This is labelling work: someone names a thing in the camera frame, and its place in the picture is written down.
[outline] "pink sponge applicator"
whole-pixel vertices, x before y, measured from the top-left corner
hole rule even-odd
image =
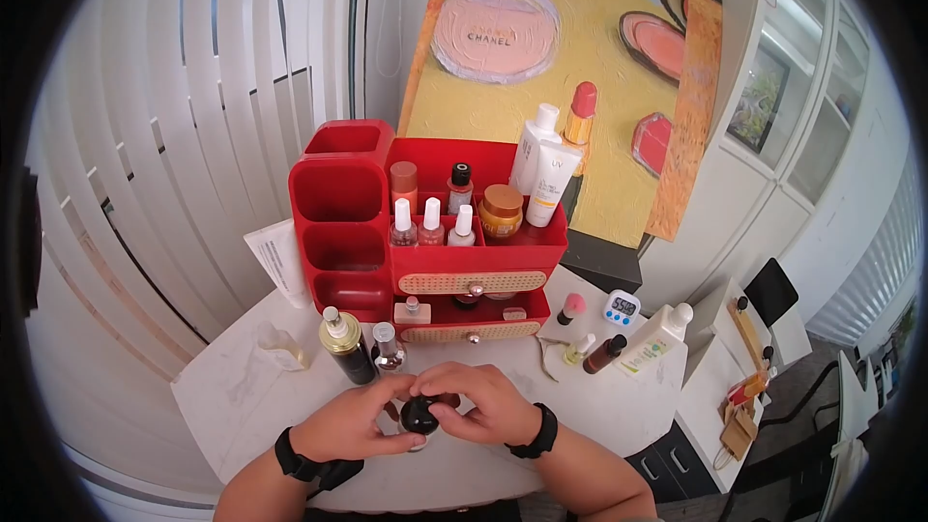
[[[558,313],[558,322],[568,325],[571,320],[576,319],[584,312],[586,312],[586,300],[583,299],[583,296],[571,293],[567,295],[567,299],[564,300],[564,307]]]

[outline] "black wristwatch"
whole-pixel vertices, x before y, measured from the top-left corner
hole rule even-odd
[[[308,499],[324,490],[338,488],[364,468],[364,460],[314,462],[296,453],[290,445],[290,427],[284,429],[277,438],[274,444],[274,455],[285,476],[303,482],[316,483],[316,486],[311,488],[306,496]]]
[[[535,460],[541,457],[545,451],[551,451],[554,447],[554,438],[558,436],[558,417],[544,403],[534,403],[541,410],[541,429],[538,435],[527,446],[510,446],[509,452],[517,458],[528,458]]]

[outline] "glass cabinet door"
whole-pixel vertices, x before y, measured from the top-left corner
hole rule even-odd
[[[788,180],[812,204],[821,198],[850,139],[870,59],[863,33],[840,2],[835,25],[832,63],[821,106]]]
[[[768,8],[760,45],[727,134],[776,168],[809,97],[827,0],[777,0]]]

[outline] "red cosmetic organizer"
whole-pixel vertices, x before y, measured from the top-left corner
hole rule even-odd
[[[537,332],[551,315],[542,287],[567,248],[563,208],[558,204],[549,226],[523,222],[505,240],[483,235],[477,211],[487,186],[508,182],[515,151],[514,144],[496,142],[395,139],[390,126],[377,119],[323,124],[290,171],[293,222],[317,309],[333,306],[361,321],[392,321],[393,303],[416,295],[432,305],[432,323],[398,324],[405,341]],[[470,164],[475,246],[390,246],[387,174],[402,160],[418,170],[419,214],[430,197],[442,201],[444,214],[451,167]],[[442,216],[446,233],[455,219]],[[413,216],[413,222],[421,225],[422,216]],[[457,308],[450,295],[467,294],[471,283],[481,284],[484,294],[518,294],[504,301],[483,297],[471,310]],[[505,308],[522,309],[524,318],[504,319]]]

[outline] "forearm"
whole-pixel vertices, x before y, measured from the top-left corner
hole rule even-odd
[[[563,424],[535,464],[551,496],[587,521],[656,516],[651,488],[628,462]]]
[[[285,476],[274,448],[246,465],[219,497],[215,522],[297,522],[306,508],[309,484]]]

